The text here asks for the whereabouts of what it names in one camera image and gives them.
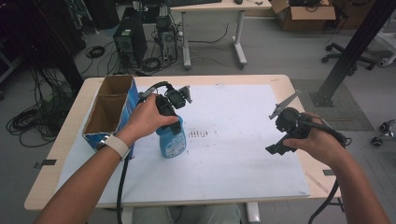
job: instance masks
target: bottle label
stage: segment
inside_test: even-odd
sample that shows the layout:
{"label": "bottle label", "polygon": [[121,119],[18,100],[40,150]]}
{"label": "bottle label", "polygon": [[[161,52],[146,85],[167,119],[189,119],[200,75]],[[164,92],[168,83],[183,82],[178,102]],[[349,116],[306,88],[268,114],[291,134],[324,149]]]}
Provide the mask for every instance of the bottle label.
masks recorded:
{"label": "bottle label", "polygon": [[174,157],[181,153],[186,147],[186,141],[184,139],[184,134],[179,133],[176,135],[172,141],[166,146],[166,156]]}

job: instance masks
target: person's leg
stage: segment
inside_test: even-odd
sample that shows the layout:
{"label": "person's leg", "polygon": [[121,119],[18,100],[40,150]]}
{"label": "person's leg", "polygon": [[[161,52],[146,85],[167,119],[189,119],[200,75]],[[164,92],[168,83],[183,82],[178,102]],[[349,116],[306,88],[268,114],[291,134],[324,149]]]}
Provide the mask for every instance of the person's leg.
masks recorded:
{"label": "person's leg", "polygon": [[174,224],[168,207],[134,208],[133,224]]}
{"label": "person's leg", "polygon": [[238,205],[206,205],[198,224],[239,224],[241,212]]}

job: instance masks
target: white desk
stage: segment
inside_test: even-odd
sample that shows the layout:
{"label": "white desk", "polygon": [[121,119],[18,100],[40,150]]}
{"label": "white desk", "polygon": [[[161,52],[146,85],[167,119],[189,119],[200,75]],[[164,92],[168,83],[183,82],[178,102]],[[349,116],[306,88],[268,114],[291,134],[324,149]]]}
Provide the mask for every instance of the white desk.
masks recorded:
{"label": "white desk", "polygon": [[[153,83],[167,80],[173,85],[213,85],[217,83],[224,84],[267,84],[270,85],[274,91],[276,100],[278,102],[286,99],[288,96],[292,95],[294,90],[291,86],[290,80],[286,76],[273,76],[273,75],[256,75],[256,76],[186,76],[186,77],[137,77],[135,79],[137,86],[150,86]],[[29,210],[40,210],[50,198],[55,193],[57,184],[61,175],[61,171],[64,167],[64,162],[71,150],[76,136],[79,134],[78,130],[81,123],[86,116],[92,99],[96,93],[96,90],[101,85],[102,78],[89,78],[87,79],[81,91],[79,92],[78,98],[73,104],[73,107],[58,135],[47,159],[56,160],[54,165],[45,165],[40,171],[36,182],[32,186],[31,192],[29,193],[25,208]],[[290,105],[296,109],[303,111],[301,103],[295,100]],[[334,176],[326,176],[323,174],[322,170],[329,169],[326,165],[312,159],[309,155],[301,150],[296,152],[298,158],[301,161],[301,165],[304,169],[304,174],[306,182],[310,189],[309,198],[325,198],[332,188],[334,181]],[[255,201],[266,201],[266,200],[285,200],[285,198],[272,198],[272,199],[238,199],[232,202],[255,202]],[[189,204],[194,203],[215,203],[215,201],[204,201],[204,202],[194,202],[191,201]],[[225,203],[226,200],[219,200],[221,203]],[[158,203],[141,203],[140,205],[153,205]],[[138,206],[139,203],[130,203],[131,206]],[[114,204],[98,204],[97,207],[109,207],[114,206]]]}
{"label": "white desk", "polygon": [[242,34],[242,25],[245,15],[245,10],[263,10],[271,8],[271,4],[268,0],[262,0],[257,2],[262,2],[261,5],[257,5],[252,0],[244,0],[241,5],[237,5],[233,0],[222,0],[220,3],[203,4],[196,6],[186,6],[186,7],[171,7],[172,11],[181,12],[181,22],[182,22],[182,48],[183,48],[183,59],[184,67],[186,69],[191,68],[191,58],[189,50],[189,40],[186,36],[186,24],[212,24],[212,23],[237,23],[236,35],[233,36],[233,45],[235,46],[238,59],[243,68],[248,61],[245,57],[245,53],[242,50],[240,39]]}

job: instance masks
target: carpet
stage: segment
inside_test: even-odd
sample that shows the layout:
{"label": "carpet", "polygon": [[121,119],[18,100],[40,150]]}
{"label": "carpet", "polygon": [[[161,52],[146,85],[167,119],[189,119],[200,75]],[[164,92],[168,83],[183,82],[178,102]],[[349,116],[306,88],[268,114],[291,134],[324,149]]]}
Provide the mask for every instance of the carpet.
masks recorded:
{"label": "carpet", "polygon": [[299,98],[304,110],[318,114],[337,131],[373,131],[374,128],[363,111],[342,83],[332,97],[334,107],[315,107],[309,92],[317,92],[324,83],[322,79],[292,79],[295,90],[301,91]]}

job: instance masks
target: wristwatch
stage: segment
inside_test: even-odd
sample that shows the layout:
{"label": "wristwatch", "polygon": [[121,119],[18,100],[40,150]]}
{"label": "wristwatch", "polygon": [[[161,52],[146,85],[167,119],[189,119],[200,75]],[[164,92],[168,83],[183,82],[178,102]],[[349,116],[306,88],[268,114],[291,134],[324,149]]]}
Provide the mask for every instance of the wristwatch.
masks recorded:
{"label": "wristwatch", "polygon": [[129,151],[131,150],[122,140],[118,137],[114,136],[111,133],[108,133],[95,147],[95,151],[99,151],[102,147],[108,145],[113,148],[116,152],[118,152],[121,156],[121,161],[125,160]]}

